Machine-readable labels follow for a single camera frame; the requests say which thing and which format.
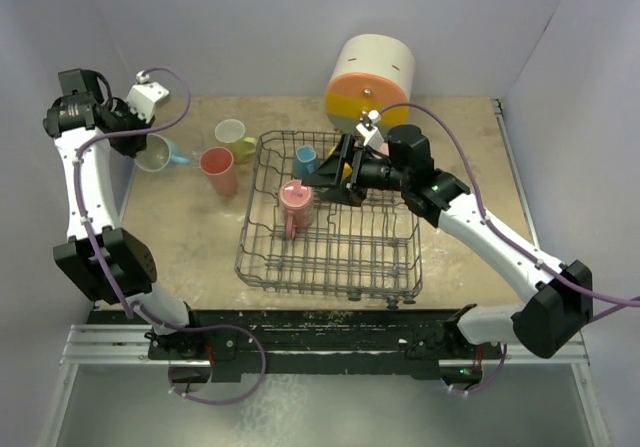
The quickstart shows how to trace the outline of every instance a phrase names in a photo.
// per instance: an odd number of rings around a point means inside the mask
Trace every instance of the gray floor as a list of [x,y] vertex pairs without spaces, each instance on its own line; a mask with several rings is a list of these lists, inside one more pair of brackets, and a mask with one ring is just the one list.
[[[211,385],[202,396],[239,393]],[[169,395],[166,367],[81,366],[65,447],[376,447],[592,445],[571,367],[508,365],[467,399],[406,377],[271,375],[240,405]]]

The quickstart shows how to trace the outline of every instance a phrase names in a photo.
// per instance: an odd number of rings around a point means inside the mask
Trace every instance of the yellow cup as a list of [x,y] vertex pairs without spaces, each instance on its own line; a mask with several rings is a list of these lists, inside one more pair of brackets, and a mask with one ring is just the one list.
[[256,151],[258,141],[245,135],[246,128],[236,119],[227,119],[216,125],[216,140],[222,147],[226,147],[233,154],[233,161],[241,164],[249,159]]

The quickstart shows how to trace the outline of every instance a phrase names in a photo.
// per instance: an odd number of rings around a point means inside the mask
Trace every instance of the pink mug handle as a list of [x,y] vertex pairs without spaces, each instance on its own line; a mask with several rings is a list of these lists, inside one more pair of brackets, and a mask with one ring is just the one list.
[[285,234],[288,240],[293,240],[296,238],[296,226],[293,223],[293,214],[287,212],[287,225],[285,227]]

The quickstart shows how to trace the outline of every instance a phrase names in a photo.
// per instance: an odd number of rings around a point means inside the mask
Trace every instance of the dish rack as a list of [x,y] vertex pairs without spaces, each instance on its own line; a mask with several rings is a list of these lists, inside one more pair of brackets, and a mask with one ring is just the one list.
[[296,149],[324,160],[340,140],[329,132],[271,131],[259,139],[235,270],[250,286],[296,293],[415,303],[422,290],[418,217],[395,192],[369,190],[361,207],[314,199],[314,221],[285,238],[278,192],[293,178]]

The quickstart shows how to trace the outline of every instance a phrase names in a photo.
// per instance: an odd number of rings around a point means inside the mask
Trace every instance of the white cylindrical container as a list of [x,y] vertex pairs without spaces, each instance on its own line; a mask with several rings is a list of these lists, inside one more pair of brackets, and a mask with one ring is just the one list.
[[[399,40],[377,34],[352,38],[342,48],[327,87],[327,115],[336,127],[351,132],[362,111],[407,102],[414,71],[413,54]],[[407,117],[407,108],[393,109],[379,125],[398,125]]]

